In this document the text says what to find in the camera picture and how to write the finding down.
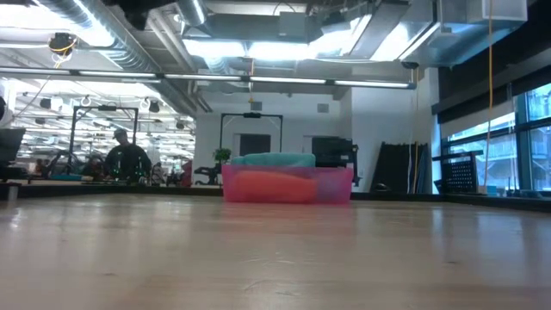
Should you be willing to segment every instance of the window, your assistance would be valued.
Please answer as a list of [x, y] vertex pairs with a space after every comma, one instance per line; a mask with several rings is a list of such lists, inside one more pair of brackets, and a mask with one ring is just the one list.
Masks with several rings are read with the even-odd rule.
[[532, 185], [534, 190], [551, 190], [551, 127], [530, 131]]
[[551, 116], [551, 84], [529, 91], [526, 94], [526, 102], [529, 112], [529, 120], [537, 121]]
[[[507, 127], [513, 127], [513, 126], [515, 126], [515, 114], [509, 113], [508, 115], [503, 115], [501, 117], [498, 117], [492, 120], [490, 131], [503, 129]], [[488, 122], [485, 122], [483, 124], [477, 125], [467, 130], [463, 130], [462, 132], [452, 134], [451, 136], [448, 137], [448, 141], [456, 141], [456, 140], [472, 137], [477, 134], [487, 133], [487, 132], [488, 132]]]
[[[486, 140], [469, 142], [449, 148], [450, 153], [483, 151], [486, 152]], [[490, 140], [488, 156], [488, 182], [500, 188], [519, 188], [517, 174], [517, 140], [514, 134], [493, 138]], [[484, 184], [486, 155], [476, 157], [476, 170], [479, 185]]]

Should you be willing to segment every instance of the teal fabric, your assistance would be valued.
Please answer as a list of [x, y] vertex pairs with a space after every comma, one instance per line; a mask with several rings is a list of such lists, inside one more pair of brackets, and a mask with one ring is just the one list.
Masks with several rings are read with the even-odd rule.
[[315, 167], [316, 157], [302, 153], [262, 153], [236, 157], [232, 159], [232, 164]]

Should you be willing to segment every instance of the wooden table surface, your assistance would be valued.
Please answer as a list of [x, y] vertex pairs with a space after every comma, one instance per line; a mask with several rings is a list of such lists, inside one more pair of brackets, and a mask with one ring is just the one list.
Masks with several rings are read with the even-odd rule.
[[0, 309], [551, 309], [551, 217], [87, 195], [0, 210]]

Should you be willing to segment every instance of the translucent pink bin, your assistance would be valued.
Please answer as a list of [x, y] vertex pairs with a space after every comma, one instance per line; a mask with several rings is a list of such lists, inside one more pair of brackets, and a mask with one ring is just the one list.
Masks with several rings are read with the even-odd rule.
[[347, 204], [352, 169], [223, 165], [227, 202]]

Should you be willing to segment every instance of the black panel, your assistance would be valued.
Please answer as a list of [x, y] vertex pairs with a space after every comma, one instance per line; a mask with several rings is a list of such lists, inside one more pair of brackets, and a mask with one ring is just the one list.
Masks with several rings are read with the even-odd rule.
[[241, 134], [239, 156], [269, 152], [270, 144], [269, 134]]

